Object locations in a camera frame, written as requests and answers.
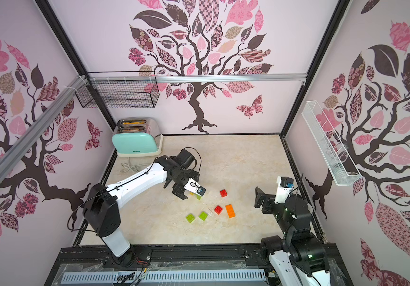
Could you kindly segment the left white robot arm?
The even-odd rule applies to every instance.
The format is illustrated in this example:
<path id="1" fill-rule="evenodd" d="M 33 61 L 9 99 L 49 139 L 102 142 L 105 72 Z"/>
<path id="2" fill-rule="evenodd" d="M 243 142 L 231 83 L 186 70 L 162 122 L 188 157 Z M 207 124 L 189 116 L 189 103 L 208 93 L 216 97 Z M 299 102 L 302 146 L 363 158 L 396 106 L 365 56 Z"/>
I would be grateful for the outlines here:
<path id="1" fill-rule="evenodd" d="M 195 149 L 185 147 L 176 156 L 156 157 L 146 168 L 117 183 L 92 186 L 88 199 L 74 210 L 74 213 L 82 210 L 85 221 L 108 247 L 118 266 L 129 267 L 137 260 L 121 228 L 120 211 L 126 204 L 160 184 L 164 188 L 173 184 L 172 194 L 181 200 L 187 199 L 185 192 L 205 195 L 206 188 L 199 183 L 201 157 L 195 158 L 190 150 Z"/>

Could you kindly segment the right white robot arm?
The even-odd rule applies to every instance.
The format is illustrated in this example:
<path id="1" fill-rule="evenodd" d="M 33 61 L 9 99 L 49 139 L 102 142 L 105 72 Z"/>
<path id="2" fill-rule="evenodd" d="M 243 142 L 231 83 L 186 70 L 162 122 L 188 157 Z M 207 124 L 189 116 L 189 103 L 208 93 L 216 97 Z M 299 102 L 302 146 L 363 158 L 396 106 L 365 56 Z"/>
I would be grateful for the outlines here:
<path id="1" fill-rule="evenodd" d="M 276 196 L 255 188 L 255 208 L 273 215 L 283 237 L 261 239 L 262 255 L 274 268 L 282 286 L 330 286 L 330 265 L 324 244 L 311 231 L 312 214 L 301 196 Z"/>

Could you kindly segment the green lego brick lower left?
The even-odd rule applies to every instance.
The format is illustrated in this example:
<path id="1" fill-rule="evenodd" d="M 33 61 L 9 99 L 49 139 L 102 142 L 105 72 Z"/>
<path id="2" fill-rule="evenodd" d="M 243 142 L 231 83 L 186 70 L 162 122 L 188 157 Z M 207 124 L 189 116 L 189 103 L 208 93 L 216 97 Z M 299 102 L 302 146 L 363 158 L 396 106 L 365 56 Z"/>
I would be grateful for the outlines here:
<path id="1" fill-rule="evenodd" d="M 192 222 L 194 222 L 195 216 L 190 213 L 190 214 L 188 214 L 188 215 L 186 216 L 186 220 L 187 220 L 187 222 L 188 222 L 189 224 L 191 224 Z"/>

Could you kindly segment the green lego brick lower right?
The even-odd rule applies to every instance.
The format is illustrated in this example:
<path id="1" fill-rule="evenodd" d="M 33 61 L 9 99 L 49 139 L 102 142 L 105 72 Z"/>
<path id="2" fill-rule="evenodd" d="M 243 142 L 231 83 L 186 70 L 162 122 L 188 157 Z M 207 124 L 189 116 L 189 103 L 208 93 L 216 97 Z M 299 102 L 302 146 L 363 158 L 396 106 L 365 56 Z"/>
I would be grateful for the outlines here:
<path id="1" fill-rule="evenodd" d="M 201 212 L 199 214 L 199 219 L 201 219 L 202 221 L 205 221 L 208 218 L 208 214 L 206 212 Z"/>

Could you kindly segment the orange lego brick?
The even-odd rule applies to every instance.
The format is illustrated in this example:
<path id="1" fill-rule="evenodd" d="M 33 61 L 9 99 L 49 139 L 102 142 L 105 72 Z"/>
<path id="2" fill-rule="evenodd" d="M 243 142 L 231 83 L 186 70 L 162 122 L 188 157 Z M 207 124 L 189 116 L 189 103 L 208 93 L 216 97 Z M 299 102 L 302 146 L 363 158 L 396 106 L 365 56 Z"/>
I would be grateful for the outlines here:
<path id="1" fill-rule="evenodd" d="M 235 210 L 231 204 L 225 206 L 229 218 L 236 217 Z"/>

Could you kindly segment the red lego brick upper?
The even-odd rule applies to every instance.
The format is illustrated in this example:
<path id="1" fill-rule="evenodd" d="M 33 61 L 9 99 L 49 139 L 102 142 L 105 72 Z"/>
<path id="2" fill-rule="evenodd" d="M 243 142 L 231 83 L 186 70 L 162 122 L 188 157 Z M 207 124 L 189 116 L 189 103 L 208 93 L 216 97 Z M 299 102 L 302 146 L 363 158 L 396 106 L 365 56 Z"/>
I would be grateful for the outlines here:
<path id="1" fill-rule="evenodd" d="M 226 197 L 228 195 L 227 191 L 225 189 L 220 191 L 221 197 Z"/>

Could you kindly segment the red lego brick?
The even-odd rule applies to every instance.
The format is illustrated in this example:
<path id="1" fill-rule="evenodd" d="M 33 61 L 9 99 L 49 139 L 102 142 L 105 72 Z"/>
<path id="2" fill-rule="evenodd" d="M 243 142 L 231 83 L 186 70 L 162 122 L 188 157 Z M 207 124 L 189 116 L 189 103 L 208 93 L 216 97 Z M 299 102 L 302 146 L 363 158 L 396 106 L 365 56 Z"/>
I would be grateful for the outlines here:
<path id="1" fill-rule="evenodd" d="M 221 197 L 226 197 L 228 195 L 227 191 L 225 189 L 220 191 Z"/>
<path id="2" fill-rule="evenodd" d="M 222 213 L 222 211 L 223 211 L 223 208 L 220 207 L 220 206 L 216 206 L 216 207 L 214 208 L 214 212 L 215 212 L 217 215 L 220 215 L 220 214 Z"/>

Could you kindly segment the red lego brick lower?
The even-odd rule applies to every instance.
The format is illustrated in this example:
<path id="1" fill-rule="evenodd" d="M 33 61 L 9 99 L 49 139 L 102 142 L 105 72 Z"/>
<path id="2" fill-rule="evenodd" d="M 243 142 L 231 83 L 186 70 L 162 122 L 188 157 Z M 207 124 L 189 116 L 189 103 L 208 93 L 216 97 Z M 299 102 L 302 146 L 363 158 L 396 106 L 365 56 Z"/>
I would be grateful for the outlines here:
<path id="1" fill-rule="evenodd" d="M 222 211 L 223 211 L 223 208 L 220 207 L 220 206 L 216 206 L 216 207 L 214 208 L 214 212 L 215 212 L 217 215 L 220 215 L 220 214 L 222 213 Z"/>

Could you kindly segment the mint green toaster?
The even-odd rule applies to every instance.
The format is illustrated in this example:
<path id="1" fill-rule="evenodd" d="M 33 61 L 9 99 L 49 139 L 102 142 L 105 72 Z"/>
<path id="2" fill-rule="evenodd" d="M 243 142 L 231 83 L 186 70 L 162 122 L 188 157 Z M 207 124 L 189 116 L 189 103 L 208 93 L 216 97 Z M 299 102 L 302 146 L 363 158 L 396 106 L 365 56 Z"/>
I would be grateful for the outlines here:
<path id="1" fill-rule="evenodd" d="M 117 122 L 112 143 L 119 157 L 151 157 L 162 152 L 163 134 L 149 117 L 129 117 Z"/>

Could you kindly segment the aluminium rail back wall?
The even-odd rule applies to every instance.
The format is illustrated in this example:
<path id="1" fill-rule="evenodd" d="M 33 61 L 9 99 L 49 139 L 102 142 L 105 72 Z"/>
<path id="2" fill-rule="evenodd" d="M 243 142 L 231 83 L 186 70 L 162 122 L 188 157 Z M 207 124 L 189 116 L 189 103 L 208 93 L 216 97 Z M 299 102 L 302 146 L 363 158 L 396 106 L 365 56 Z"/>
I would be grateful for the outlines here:
<path id="1" fill-rule="evenodd" d="M 282 73 L 261 75 L 189 75 L 189 76 L 120 76 L 120 77 L 91 77 L 90 81 L 147 81 L 150 83 L 187 83 L 187 82 L 273 82 L 300 81 L 304 82 L 307 74 Z"/>

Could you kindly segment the aluminium rail wall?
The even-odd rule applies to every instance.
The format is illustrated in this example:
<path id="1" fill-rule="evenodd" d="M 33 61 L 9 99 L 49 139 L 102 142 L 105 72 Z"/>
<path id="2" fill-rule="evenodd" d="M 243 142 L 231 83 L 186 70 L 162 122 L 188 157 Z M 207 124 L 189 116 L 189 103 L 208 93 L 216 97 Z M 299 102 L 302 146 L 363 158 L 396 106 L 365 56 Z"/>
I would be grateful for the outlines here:
<path id="1" fill-rule="evenodd" d="M 147 81 L 150 83 L 187 83 L 187 82 L 273 82 L 300 81 L 304 82 L 307 74 L 282 73 L 261 75 L 189 75 L 189 76 L 120 76 L 120 77 L 91 77 L 90 81 Z"/>
<path id="2" fill-rule="evenodd" d="M 55 117 L 63 110 L 67 103 L 75 96 L 75 91 L 86 83 L 85 76 L 76 77 L 59 98 L 37 119 L 30 128 L 14 143 L 0 160 L 0 184 L 8 173 L 18 164 L 26 152 L 37 142 L 42 133 L 54 121 Z"/>

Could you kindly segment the aluminium rail left wall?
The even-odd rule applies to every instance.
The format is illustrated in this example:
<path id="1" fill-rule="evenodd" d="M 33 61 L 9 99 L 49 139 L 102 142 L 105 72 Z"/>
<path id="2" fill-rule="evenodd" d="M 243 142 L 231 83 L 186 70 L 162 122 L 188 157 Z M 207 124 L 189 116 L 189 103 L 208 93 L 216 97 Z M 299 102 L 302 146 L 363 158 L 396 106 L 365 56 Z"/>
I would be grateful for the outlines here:
<path id="1" fill-rule="evenodd" d="M 26 152 L 37 142 L 42 133 L 54 121 L 55 117 L 63 110 L 67 103 L 75 96 L 75 91 L 86 83 L 85 76 L 76 77 L 59 98 L 37 119 L 30 128 L 14 143 L 0 160 L 0 184 L 8 173 L 18 164 Z"/>

